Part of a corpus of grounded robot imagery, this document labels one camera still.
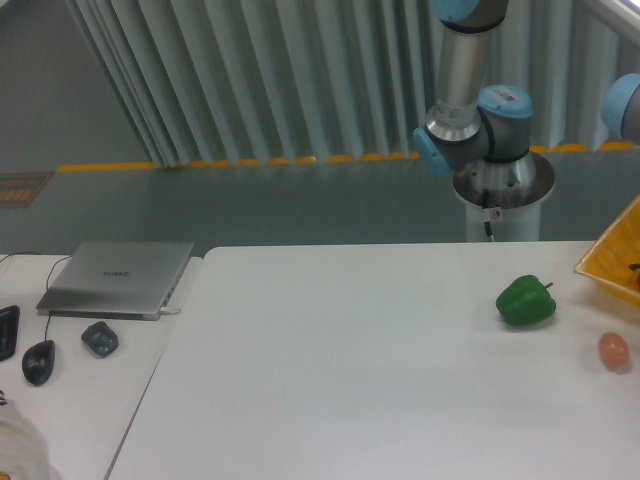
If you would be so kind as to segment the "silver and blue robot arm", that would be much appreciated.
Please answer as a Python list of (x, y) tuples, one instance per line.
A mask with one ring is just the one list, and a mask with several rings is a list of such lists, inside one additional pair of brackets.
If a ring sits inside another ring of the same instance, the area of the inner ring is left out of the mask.
[(415, 148), (436, 172), (512, 160), (531, 144), (639, 135), (636, 1), (432, 1), (443, 27)]

